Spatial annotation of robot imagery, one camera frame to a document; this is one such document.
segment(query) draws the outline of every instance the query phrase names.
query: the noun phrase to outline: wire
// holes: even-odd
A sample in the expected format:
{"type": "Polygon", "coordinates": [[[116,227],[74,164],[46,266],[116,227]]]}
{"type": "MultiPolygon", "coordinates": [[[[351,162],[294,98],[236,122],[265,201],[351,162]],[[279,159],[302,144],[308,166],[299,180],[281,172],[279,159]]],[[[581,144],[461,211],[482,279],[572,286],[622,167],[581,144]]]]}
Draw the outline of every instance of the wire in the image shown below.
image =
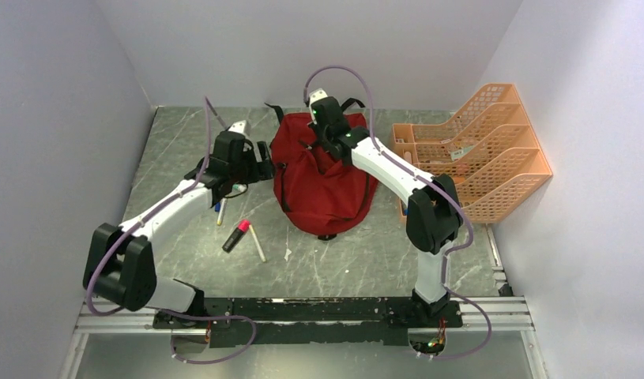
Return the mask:
{"type": "Polygon", "coordinates": [[[468,351],[465,351],[465,352],[459,353],[459,354],[455,354],[455,355],[447,355],[447,356],[444,355],[442,357],[434,357],[434,359],[463,358],[463,357],[466,357],[468,355],[471,355],[471,354],[479,351],[480,349],[485,347],[487,345],[487,343],[489,342],[489,340],[491,339],[491,321],[489,320],[489,316],[473,300],[457,294],[456,292],[452,291],[446,285],[446,282],[447,282],[447,260],[449,259],[448,257],[454,251],[459,251],[459,250],[465,249],[466,247],[471,246],[471,244],[473,244],[473,225],[470,223],[470,220],[469,220],[468,216],[466,216],[464,211],[461,209],[461,206],[459,206],[459,204],[457,204],[457,202],[454,201],[454,199],[452,199],[452,197],[450,197],[450,195],[448,195],[442,189],[438,188],[438,186],[435,186],[430,180],[428,180],[426,178],[422,178],[421,176],[415,174],[414,171],[410,170],[405,165],[403,165],[400,162],[398,162],[398,160],[396,160],[393,156],[391,156],[391,154],[392,154],[391,152],[389,152],[388,150],[382,150],[380,148],[380,144],[379,144],[377,138],[375,138],[375,130],[374,130],[374,126],[373,126],[373,123],[374,123],[374,120],[375,120],[375,117],[373,115],[373,110],[374,110],[373,96],[371,94],[371,90],[368,88],[368,84],[366,83],[366,81],[355,70],[353,70],[353,69],[351,69],[351,68],[349,68],[347,66],[331,65],[331,66],[322,67],[321,69],[318,69],[317,71],[314,71],[312,73],[312,75],[310,75],[310,77],[305,82],[305,87],[303,88],[303,101],[305,103],[308,103],[308,101],[309,101],[308,96],[307,96],[307,88],[310,85],[310,82],[312,81],[312,79],[314,77],[316,77],[317,74],[321,73],[322,71],[326,71],[328,69],[342,69],[344,71],[347,71],[347,72],[351,73],[352,75],[354,75],[356,77],[356,79],[358,79],[359,82],[361,83],[361,85],[363,86],[363,90],[366,92],[366,97],[368,99],[368,131],[369,131],[369,134],[371,135],[371,141],[373,142],[373,146],[375,146],[375,149],[378,151],[378,154],[384,156],[387,160],[389,160],[391,163],[393,163],[394,165],[396,165],[397,167],[399,167],[400,169],[402,169],[403,171],[408,173],[410,176],[414,177],[415,179],[419,180],[420,182],[425,183],[427,186],[431,187],[436,193],[438,193],[448,203],[450,203],[452,205],[452,207],[454,208],[454,210],[457,211],[459,216],[461,216],[461,219],[463,220],[464,225],[466,226],[466,229],[468,230],[468,238],[461,245],[453,246],[452,248],[450,248],[449,250],[447,250],[443,254],[441,282],[443,284],[443,288],[445,288],[445,290],[447,292],[449,292],[450,295],[460,298],[461,300],[463,300],[463,301],[467,302],[468,304],[474,306],[475,308],[477,308],[477,310],[480,311],[482,316],[484,316],[484,319],[487,321],[487,335],[484,337],[484,340],[479,345],[474,347],[473,349],[470,349],[468,351]]]}
{"type": "Polygon", "coordinates": [[[249,184],[246,184],[246,185],[245,185],[245,190],[244,190],[243,192],[236,193],[235,195],[231,195],[231,196],[224,196],[224,199],[235,199],[236,197],[238,197],[238,196],[240,196],[240,195],[244,195],[244,194],[245,194],[245,192],[247,192],[247,190],[248,190],[249,188],[250,188],[250,185],[249,185],[249,184]]]}
{"type": "Polygon", "coordinates": [[[254,320],[252,320],[251,318],[246,317],[246,316],[233,315],[233,316],[200,316],[200,317],[196,317],[196,316],[189,316],[189,315],[182,314],[182,313],[177,313],[177,312],[174,312],[172,310],[161,310],[161,311],[163,311],[165,313],[168,313],[171,316],[185,318],[187,320],[192,320],[192,321],[240,320],[240,321],[247,321],[252,326],[252,335],[250,336],[250,339],[247,341],[247,343],[243,347],[241,347],[240,349],[234,351],[233,353],[231,353],[231,354],[229,354],[229,355],[227,355],[227,356],[225,356],[223,358],[213,359],[213,360],[209,360],[209,361],[196,361],[196,360],[193,360],[193,359],[186,359],[186,358],[183,358],[183,357],[179,356],[177,354],[177,351],[175,351],[175,344],[174,344],[174,340],[173,340],[174,336],[171,336],[171,354],[172,354],[172,358],[177,359],[180,362],[189,363],[190,365],[213,365],[215,363],[226,362],[231,358],[235,358],[238,355],[241,355],[245,350],[247,350],[252,345],[252,343],[254,342],[254,339],[257,336],[257,323],[254,322],[254,320]]]}
{"type": "MultiPolygon", "coordinates": [[[[213,107],[212,103],[210,103],[210,100],[208,100],[207,96],[205,97],[205,105],[210,109],[210,111],[217,117],[217,121],[220,123],[221,127],[224,128],[224,130],[228,129],[228,125],[226,125],[226,122],[219,116],[217,111],[215,110],[215,107],[213,107]]],[[[205,116],[209,119],[208,115],[208,110],[205,109],[205,116]]]]}
{"type": "MultiPolygon", "coordinates": [[[[169,206],[170,203],[173,201],[177,200],[181,196],[186,195],[187,193],[191,192],[192,190],[195,190],[197,188],[198,183],[201,181],[201,177],[203,173],[205,172],[205,169],[208,168],[208,162],[210,160],[210,149],[212,146],[212,130],[210,128],[210,114],[209,111],[212,111],[215,116],[220,120],[220,123],[223,125],[224,122],[221,120],[219,115],[215,112],[212,104],[210,103],[210,100],[205,97],[205,131],[207,132],[207,138],[208,138],[208,145],[207,149],[205,150],[205,156],[203,156],[203,163],[201,164],[201,169],[198,171],[198,174],[196,174],[196,179],[194,180],[194,183],[192,183],[190,186],[187,188],[183,189],[180,191],[180,194],[173,194],[163,201],[161,201],[160,204],[158,204],[155,208],[153,208],[151,211],[147,212],[142,219],[141,223],[147,223],[150,221],[154,216],[156,216],[157,213],[161,212],[164,208],[169,206]]],[[[119,246],[130,236],[132,235],[137,229],[141,227],[141,223],[136,223],[129,229],[127,229],[125,232],[122,233],[119,238],[117,238],[117,241],[110,246],[110,249],[107,250],[105,253],[105,256],[103,256],[103,259],[100,260],[99,264],[96,266],[96,270],[92,274],[91,278],[89,279],[89,284],[87,285],[87,294],[85,297],[85,302],[87,304],[87,308],[89,308],[89,311],[91,313],[95,314],[96,316],[109,316],[111,314],[115,314],[119,312],[120,310],[123,310],[123,306],[118,306],[114,308],[113,310],[108,310],[107,312],[102,312],[99,311],[93,304],[93,292],[94,288],[96,287],[96,281],[98,280],[98,277],[100,276],[100,273],[103,271],[105,268],[105,265],[109,262],[110,258],[115,255],[115,252],[119,248],[119,246]]],[[[191,361],[188,359],[184,359],[179,357],[175,353],[175,347],[173,346],[173,340],[171,338],[171,349],[173,350],[173,355],[172,357],[179,360],[180,362],[186,362],[186,363],[191,363],[195,365],[210,365],[213,363],[219,363],[219,362],[224,362],[228,361],[231,358],[234,358],[240,354],[242,354],[249,346],[251,346],[252,342],[254,342],[254,338],[256,337],[257,333],[257,325],[254,323],[253,320],[251,320],[249,317],[245,316],[238,316],[238,315],[232,315],[232,316],[204,316],[204,317],[199,317],[199,316],[189,316],[183,313],[178,313],[172,310],[163,310],[163,309],[157,309],[157,308],[152,308],[155,310],[160,310],[162,312],[165,312],[167,314],[170,314],[171,316],[174,317],[179,317],[183,318],[186,320],[190,321],[226,321],[226,320],[240,320],[240,321],[247,321],[252,325],[252,336],[250,337],[250,340],[247,341],[247,344],[243,346],[242,348],[238,349],[232,354],[227,355],[226,357],[220,358],[220,359],[215,359],[212,361],[191,361]]]]}

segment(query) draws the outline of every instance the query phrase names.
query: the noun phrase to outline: glass panel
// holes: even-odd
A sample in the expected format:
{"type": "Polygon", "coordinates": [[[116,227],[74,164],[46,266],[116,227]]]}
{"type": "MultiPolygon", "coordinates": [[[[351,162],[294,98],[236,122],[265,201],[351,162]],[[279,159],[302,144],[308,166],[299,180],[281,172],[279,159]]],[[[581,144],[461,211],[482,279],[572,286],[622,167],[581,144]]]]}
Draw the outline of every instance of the glass panel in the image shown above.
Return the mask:
{"type": "MultiPolygon", "coordinates": [[[[170,336],[93,335],[78,378],[287,378],[306,379],[445,377],[531,378],[519,332],[497,332],[489,345],[468,358],[429,362],[407,347],[380,343],[253,346],[243,355],[211,366],[185,365],[171,358],[170,336]]],[[[483,332],[449,332],[445,354],[466,351],[483,332]]],[[[206,349],[194,359],[220,358],[232,349],[206,349]]]]}

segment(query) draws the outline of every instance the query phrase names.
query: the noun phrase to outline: gray marble table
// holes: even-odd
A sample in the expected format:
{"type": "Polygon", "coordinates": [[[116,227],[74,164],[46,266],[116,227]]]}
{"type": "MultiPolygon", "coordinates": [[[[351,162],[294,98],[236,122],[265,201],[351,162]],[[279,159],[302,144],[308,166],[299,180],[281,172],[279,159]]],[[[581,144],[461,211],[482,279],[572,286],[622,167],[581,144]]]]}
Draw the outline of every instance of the gray marble table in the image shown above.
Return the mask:
{"type": "MultiPolygon", "coordinates": [[[[227,123],[249,120],[253,141],[270,141],[277,130],[277,118],[269,108],[218,111],[227,123]]],[[[377,110],[376,133],[387,143],[395,122],[439,123],[449,117],[449,112],[377,110]]],[[[125,220],[168,194],[196,165],[205,150],[204,125],[200,107],[158,109],[125,220]]],[[[220,125],[216,121],[213,125],[216,136],[220,125]]],[[[476,225],[473,230],[474,244],[451,258],[450,285],[464,295],[495,296],[487,229],[476,225]]],[[[457,243],[466,236],[462,230],[457,243]]],[[[409,295],[415,284],[416,255],[397,216],[396,196],[385,186],[378,188],[370,213],[359,226],[322,242],[291,224],[268,181],[251,185],[245,195],[228,201],[220,227],[213,210],[191,220],[156,252],[155,260],[158,275],[192,283],[208,296],[399,296],[409,295]],[[230,254],[221,249],[238,222],[246,218],[258,233],[267,263],[259,259],[250,236],[230,254]]]]}

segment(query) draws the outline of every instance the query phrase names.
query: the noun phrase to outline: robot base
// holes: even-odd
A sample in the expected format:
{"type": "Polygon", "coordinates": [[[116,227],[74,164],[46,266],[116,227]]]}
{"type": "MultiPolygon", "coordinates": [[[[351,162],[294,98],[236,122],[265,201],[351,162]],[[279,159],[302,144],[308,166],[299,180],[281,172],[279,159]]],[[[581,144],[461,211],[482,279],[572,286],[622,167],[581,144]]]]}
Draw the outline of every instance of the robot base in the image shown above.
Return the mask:
{"type": "MultiPolygon", "coordinates": [[[[458,302],[447,301],[435,315],[410,297],[392,298],[205,298],[211,316],[240,314],[258,325],[254,344],[362,343],[407,346],[409,328],[463,325],[458,302]]],[[[157,329],[208,328],[159,312],[157,329]]],[[[210,325],[210,347],[234,347],[249,340],[247,322],[217,321],[210,325]]]]}

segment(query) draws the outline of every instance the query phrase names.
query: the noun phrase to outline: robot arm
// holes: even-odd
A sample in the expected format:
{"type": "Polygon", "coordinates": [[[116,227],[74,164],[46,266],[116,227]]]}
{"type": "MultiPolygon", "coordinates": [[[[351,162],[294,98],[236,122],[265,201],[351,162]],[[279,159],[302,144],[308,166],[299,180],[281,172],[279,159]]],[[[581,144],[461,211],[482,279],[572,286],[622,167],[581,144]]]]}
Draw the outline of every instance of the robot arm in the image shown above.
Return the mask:
{"type": "Polygon", "coordinates": [[[273,178],[274,169],[266,143],[257,143],[261,155],[261,161],[258,162],[254,145],[247,139],[249,133],[250,124],[247,121],[236,122],[228,130],[222,131],[217,136],[208,167],[198,184],[146,223],[142,222],[143,215],[194,184],[203,159],[174,190],[141,215],[117,227],[108,223],[98,227],[89,248],[84,287],[88,286],[96,266],[114,241],[123,231],[139,223],[141,226],[119,247],[117,254],[100,273],[96,281],[96,295],[132,311],[147,306],[191,315],[205,314],[203,292],[178,280],[157,277],[154,254],[192,218],[230,194],[234,184],[250,184],[273,178]]]}

